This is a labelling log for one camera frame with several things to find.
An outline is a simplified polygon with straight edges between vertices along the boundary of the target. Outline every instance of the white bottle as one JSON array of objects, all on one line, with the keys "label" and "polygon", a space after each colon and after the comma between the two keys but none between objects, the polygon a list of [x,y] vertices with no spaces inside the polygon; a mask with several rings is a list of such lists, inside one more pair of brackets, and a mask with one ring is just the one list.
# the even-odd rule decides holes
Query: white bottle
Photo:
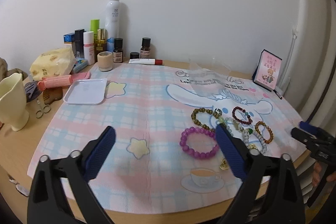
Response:
[{"label": "white bottle", "polygon": [[89,65],[95,63],[95,42],[93,40],[94,32],[83,33],[84,58]]},{"label": "white bottle", "polygon": [[109,0],[106,5],[105,29],[108,52],[113,52],[114,39],[119,37],[119,6],[119,0]]}]

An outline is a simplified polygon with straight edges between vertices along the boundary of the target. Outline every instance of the gold cap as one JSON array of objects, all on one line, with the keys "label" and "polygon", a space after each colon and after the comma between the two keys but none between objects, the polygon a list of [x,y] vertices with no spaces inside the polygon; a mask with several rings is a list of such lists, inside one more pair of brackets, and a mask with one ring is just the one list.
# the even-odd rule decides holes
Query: gold cap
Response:
[{"label": "gold cap", "polygon": [[105,40],[105,29],[97,30],[97,40]]}]

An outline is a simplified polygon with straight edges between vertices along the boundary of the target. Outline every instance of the green cap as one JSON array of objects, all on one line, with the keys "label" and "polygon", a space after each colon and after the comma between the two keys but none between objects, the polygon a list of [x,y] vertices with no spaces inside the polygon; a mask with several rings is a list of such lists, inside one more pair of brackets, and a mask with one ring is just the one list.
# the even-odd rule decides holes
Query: green cap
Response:
[{"label": "green cap", "polygon": [[99,29],[99,19],[91,19],[91,32],[97,34],[97,30]]}]

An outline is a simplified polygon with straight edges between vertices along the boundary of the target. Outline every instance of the cream colored vase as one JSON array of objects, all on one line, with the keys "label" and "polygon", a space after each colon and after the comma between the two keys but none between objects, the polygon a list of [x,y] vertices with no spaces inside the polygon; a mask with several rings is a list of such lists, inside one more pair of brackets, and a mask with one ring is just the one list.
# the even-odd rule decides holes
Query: cream colored vase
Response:
[{"label": "cream colored vase", "polygon": [[29,119],[26,100],[22,74],[4,78],[0,82],[0,121],[10,124],[14,131],[22,129]]}]

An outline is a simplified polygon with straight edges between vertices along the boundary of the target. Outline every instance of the desk mat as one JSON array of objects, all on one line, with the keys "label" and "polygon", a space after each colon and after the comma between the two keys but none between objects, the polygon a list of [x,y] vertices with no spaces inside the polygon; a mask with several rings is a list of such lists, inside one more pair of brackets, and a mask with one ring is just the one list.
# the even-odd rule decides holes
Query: desk mat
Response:
[{"label": "desk mat", "polygon": [[[172,213],[235,196],[241,181],[230,170],[219,168],[221,151],[210,160],[196,160],[179,146],[182,131],[194,125],[190,115],[195,107],[220,108],[223,117],[231,117],[232,109],[240,106],[251,115],[253,124],[264,121],[274,132],[266,155],[288,153],[296,160],[305,151],[304,145],[290,137],[291,129],[301,121],[298,113],[285,99],[250,80],[227,77],[225,89],[206,98],[193,93],[188,70],[120,64],[112,71],[101,72],[96,64],[91,73],[92,78],[110,81],[104,101],[99,105],[63,103],[36,148],[28,175],[33,177],[40,156],[66,157],[97,138],[106,126],[112,126],[117,132],[116,143],[97,178],[89,182],[105,209]],[[202,123],[216,126],[215,119],[206,113],[197,117]],[[241,138],[233,125],[231,129]],[[262,134],[268,139],[266,130]],[[254,136],[250,141],[261,148]],[[188,145],[200,152],[210,151],[214,144],[204,134],[188,138]],[[73,198],[66,180],[63,185],[66,195]]]}]

